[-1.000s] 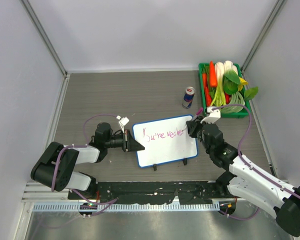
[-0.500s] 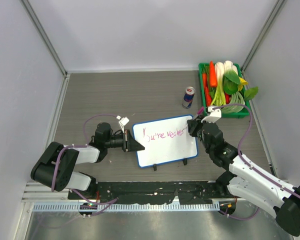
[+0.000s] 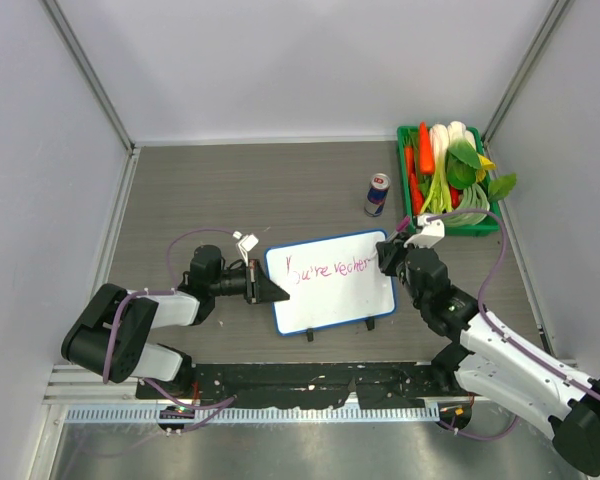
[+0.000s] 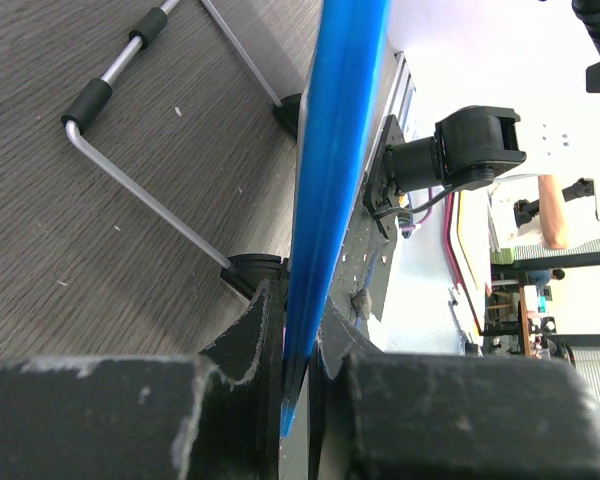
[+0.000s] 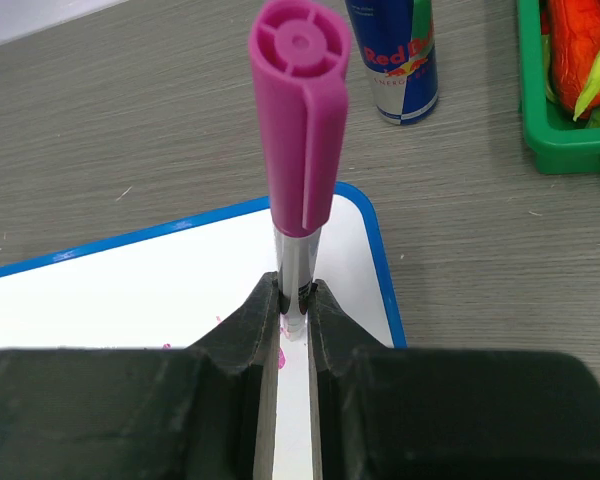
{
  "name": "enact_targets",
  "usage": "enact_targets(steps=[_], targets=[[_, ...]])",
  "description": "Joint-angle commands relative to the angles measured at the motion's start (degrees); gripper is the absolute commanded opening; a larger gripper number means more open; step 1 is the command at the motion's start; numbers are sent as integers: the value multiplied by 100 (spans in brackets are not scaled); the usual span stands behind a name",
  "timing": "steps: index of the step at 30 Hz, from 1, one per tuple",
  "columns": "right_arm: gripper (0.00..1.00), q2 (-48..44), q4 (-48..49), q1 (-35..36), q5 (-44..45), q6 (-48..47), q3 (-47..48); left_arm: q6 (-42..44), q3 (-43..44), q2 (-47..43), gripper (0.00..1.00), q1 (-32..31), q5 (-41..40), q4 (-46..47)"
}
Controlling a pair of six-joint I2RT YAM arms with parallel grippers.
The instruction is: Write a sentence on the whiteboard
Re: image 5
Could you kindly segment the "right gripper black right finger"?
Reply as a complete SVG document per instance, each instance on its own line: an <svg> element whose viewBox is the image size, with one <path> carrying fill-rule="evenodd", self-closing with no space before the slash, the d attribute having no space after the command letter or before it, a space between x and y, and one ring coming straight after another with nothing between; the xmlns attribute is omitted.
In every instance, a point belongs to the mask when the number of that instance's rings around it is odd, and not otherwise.
<svg viewBox="0 0 600 480"><path fill-rule="evenodd" d="M560 352L390 348L314 283L318 479L600 479L600 384Z"/></svg>

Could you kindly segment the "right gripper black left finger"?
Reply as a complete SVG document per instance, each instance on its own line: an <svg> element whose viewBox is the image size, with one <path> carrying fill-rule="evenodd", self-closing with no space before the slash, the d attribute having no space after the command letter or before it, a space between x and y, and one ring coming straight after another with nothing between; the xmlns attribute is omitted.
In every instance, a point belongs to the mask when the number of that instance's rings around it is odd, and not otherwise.
<svg viewBox="0 0 600 480"><path fill-rule="evenodd" d="M0 479L268 479L277 276L183 349L0 350Z"/></svg>

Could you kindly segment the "blue framed whiteboard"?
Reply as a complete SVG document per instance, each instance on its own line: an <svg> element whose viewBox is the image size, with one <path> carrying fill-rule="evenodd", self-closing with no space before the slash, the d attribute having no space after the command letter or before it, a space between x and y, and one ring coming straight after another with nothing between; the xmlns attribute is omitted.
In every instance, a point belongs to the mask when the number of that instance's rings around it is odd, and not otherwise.
<svg viewBox="0 0 600 480"><path fill-rule="evenodd" d="M275 273L269 202L204 214L0 267L0 350L183 349ZM387 255L369 199L338 184L314 283L375 339L404 349ZM313 474L307 328L279 318L273 473Z"/></svg>

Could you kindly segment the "magenta capped marker pen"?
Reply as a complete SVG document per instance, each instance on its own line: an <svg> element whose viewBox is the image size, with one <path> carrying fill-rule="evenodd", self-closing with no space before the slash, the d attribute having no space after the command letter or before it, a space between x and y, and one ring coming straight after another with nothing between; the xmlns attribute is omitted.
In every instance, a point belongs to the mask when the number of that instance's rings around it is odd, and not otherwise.
<svg viewBox="0 0 600 480"><path fill-rule="evenodd" d="M268 1L249 34L280 312L290 337L306 325L321 229L331 212L351 43L342 17L316 1Z"/></svg>

